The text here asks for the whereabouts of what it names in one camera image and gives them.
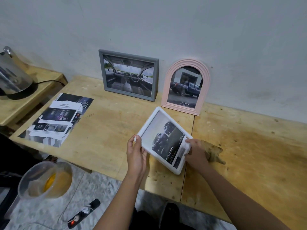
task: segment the picture frame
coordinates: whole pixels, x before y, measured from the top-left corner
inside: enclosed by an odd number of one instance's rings
[[[190,77],[182,81],[182,77],[187,75],[186,72],[182,72],[179,74],[181,76],[180,81],[172,81],[174,76],[177,76],[175,73],[180,69],[186,70],[184,68],[194,72],[196,75],[198,74],[202,80],[197,78],[197,76],[190,75]],[[199,116],[209,86],[209,70],[203,63],[195,59],[179,60],[170,67],[166,74],[161,106]]]
[[[104,90],[155,101],[159,59],[98,50]]]
[[[193,137],[161,107],[155,108],[137,135],[142,139],[142,147],[154,158],[174,174],[181,173],[185,154],[191,149],[185,140]]]

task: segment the gray picture frame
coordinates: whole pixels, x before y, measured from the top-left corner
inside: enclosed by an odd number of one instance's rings
[[[132,54],[126,54],[126,53],[115,52],[115,51],[102,50],[102,49],[99,49],[98,53],[99,53],[99,58],[100,58],[100,65],[101,65],[101,72],[102,72],[102,80],[103,80],[104,90],[114,92],[114,93],[120,93],[120,94],[124,94],[124,95],[128,95],[128,96],[132,96],[132,97],[137,97],[137,98],[152,101],[152,102],[155,101],[156,95],[157,95],[157,88],[158,88],[159,59],[151,58],[151,57],[145,57],[145,56],[132,55]],[[153,72],[153,83],[152,83],[152,89],[151,89],[151,97],[107,87],[106,71],[105,71],[105,67],[104,67],[104,57],[103,57],[103,55],[123,57],[123,58],[127,58],[127,59],[133,59],[133,60],[139,60],[139,61],[145,61],[145,62],[153,63],[154,72]]]

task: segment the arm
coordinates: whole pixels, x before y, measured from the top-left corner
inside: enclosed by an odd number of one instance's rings
[[[141,148],[141,138],[135,135],[127,144],[128,171],[110,205],[93,230],[124,230],[129,228],[136,196],[146,171],[147,152]]]
[[[216,172],[207,161],[207,152],[198,139],[188,139],[191,144],[186,161],[207,181],[214,195],[238,230],[290,230],[272,213],[238,190]]]

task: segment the kettle base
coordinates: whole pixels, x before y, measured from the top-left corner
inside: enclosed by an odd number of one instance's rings
[[[14,94],[8,94],[7,97],[12,100],[23,99],[25,97],[30,96],[32,93],[34,93],[37,90],[37,87],[38,87],[38,84],[33,82],[28,88],[24,89],[23,91],[20,91]]]

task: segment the black power cord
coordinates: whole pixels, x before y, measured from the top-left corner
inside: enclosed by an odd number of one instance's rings
[[[55,82],[59,82],[61,83],[62,86],[65,86],[63,82],[60,82],[60,81],[56,81],[56,80],[48,80],[48,81],[55,81]],[[40,83],[44,83],[44,82],[48,82],[48,81],[41,81],[41,82],[37,82],[37,84],[40,84]]]

